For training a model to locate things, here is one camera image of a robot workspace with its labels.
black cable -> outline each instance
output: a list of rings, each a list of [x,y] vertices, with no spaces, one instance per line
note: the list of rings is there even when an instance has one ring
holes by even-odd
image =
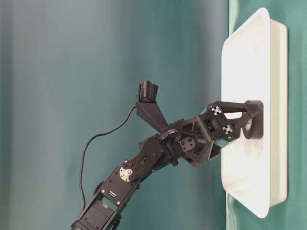
[[[85,196],[84,196],[84,191],[83,191],[83,187],[82,187],[82,174],[83,174],[83,166],[84,166],[84,157],[85,157],[85,152],[87,150],[87,147],[89,146],[89,144],[92,142],[92,140],[94,140],[95,138],[97,137],[101,137],[101,136],[105,136],[105,135],[108,135],[112,132],[114,132],[115,130],[119,129],[120,127],[122,127],[126,121],[128,121],[132,111],[136,108],[137,106],[134,106],[132,107],[129,112],[128,112],[128,115],[126,117],[126,119],[121,123],[119,124],[117,127],[115,127],[114,129],[106,132],[106,133],[100,133],[100,134],[97,134],[95,136],[93,136],[86,144],[84,150],[83,150],[83,153],[82,153],[82,157],[81,157],[81,167],[80,167],[80,175],[79,175],[79,189],[80,189],[80,192],[81,192],[81,196],[82,196],[82,201],[83,201],[83,209],[85,209],[85,205],[86,205],[86,201],[85,201]]]

black plastic part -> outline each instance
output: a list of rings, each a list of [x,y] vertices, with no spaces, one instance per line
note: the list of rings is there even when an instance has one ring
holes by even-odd
[[[260,113],[242,127],[246,139],[261,139],[263,137],[263,103],[261,101],[246,101],[246,104],[256,104]]]
[[[159,133],[167,127],[167,122],[157,103],[138,102],[136,114]]]
[[[247,138],[263,135],[263,104],[260,101],[245,103],[214,102],[205,113],[189,120],[167,124],[155,99],[157,85],[145,81],[139,85],[137,115],[155,128],[154,135],[139,144],[140,153],[130,161],[117,166],[109,177],[95,189],[88,206],[83,210],[71,230],[115,230],[126,207],[140,183],[151,173],[169,165],[178,164],[183,157],[193,166],[199,166],[220,153],[216,140],[233,141],[240,137],[241,128],[252,119],[252,129],[244,130]],[[225,113],[242,112],[237,119],[227,119]],[[121,178],[120,169],[132,169],[129,181]],[[117,209],[106,206],[110,200]]]

robotic arm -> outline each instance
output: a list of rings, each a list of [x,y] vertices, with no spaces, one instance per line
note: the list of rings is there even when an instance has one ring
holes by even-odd
[[[151,125],[155,134],[139,144],[140,153],[124,160],[95,189],[93,198],[72,224],[71,230],[116,230],[121,212],[140,183],[151,173],[184,158],[194,167],[220,153],[220,149],[240,137],[241,128],[247,139],[263,135],[263,105],[260,101],[245,103],[214,102],[201,115],[168,124],[156,102],[158,86],[144,81],[139,84],[137,115]],[[224,114],[241,112],[236,119]],[[107,199],[117,207],[112,210]]]

green backdrop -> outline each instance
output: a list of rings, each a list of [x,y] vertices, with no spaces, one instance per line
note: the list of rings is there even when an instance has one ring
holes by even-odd
[[[160,86],[169,122],[219,100],[227,30],[226,0],[1,0],[0,229],[70,229],[82,206],[81,151],[124,119],[139,82]],[[87,200],[154,133],[133,115],[95,140],[85,159]],[[153,174],[119,229],[225,229],[219,157]]]
[[[288,28],[288,199],[260,219],[229,197],[226,225],[229,230],[302,230],[307,216],[307,1],[230,0],[229,32],[260,7]]]

white plastic tray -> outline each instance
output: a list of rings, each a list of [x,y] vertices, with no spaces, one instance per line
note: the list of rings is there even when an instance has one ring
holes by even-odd
[[[222,182],[260,218],[287,198],[287,29],[265,8],[224,43],[222,101],[264,104],[262,139],[241,137],[222,150]]]

